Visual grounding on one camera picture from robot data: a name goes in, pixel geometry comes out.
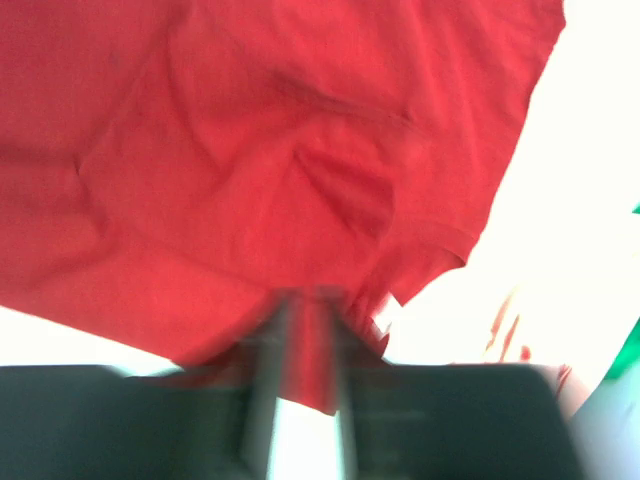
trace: red fabric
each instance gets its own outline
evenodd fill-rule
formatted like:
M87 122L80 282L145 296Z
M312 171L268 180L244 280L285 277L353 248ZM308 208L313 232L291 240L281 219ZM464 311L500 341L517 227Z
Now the red fabric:
M462 266L560 0L0 4L0 303L176 361Z
M326 299L297 297L289 328L289 351L284 366L284 397L328 414L337 407L332 350L333 320Z

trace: black object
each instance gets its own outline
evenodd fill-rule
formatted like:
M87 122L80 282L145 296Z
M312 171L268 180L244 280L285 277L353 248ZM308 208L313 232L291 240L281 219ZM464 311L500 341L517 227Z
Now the black object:
M241 342L251 355L239 361L257 368L246 385L184 387L198 372L149 380L102 367L0 368L0 480L266 478L292 319L285 302ZM534 370L391 366L337 311L327 321L347 479L583 478Z

